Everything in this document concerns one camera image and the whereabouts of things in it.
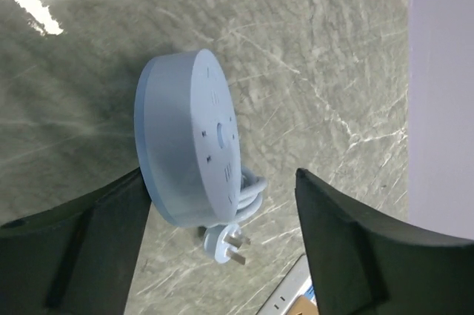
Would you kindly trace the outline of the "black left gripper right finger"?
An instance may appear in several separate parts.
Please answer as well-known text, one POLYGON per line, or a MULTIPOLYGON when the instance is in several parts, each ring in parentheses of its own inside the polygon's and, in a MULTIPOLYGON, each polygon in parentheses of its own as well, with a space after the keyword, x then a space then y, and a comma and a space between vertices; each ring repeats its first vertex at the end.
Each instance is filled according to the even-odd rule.
POLYGON ((296 204, 321 314, 471 314, 473 242, 429 231, 296 171, 296 204))

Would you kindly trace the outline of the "light blue round socket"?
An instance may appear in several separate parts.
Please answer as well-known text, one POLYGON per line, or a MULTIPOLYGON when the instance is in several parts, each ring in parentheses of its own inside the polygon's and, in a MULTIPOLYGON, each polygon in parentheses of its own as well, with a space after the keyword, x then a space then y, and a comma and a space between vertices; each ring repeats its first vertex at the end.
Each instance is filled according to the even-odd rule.
POLYGON ((139 167, 152 203, 180 228, 236 220, 241 154, 230 89, 208 49, 157 56, 134 102, 139 167))

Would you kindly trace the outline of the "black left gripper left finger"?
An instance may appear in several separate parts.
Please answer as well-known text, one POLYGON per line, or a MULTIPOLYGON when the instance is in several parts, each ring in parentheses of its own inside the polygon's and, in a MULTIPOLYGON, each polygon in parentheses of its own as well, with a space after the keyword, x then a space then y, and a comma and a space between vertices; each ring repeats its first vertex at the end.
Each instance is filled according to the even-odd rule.
POLYGON ((1 226, 2 314, 123 314, 150 197, 139 169, 1 226))

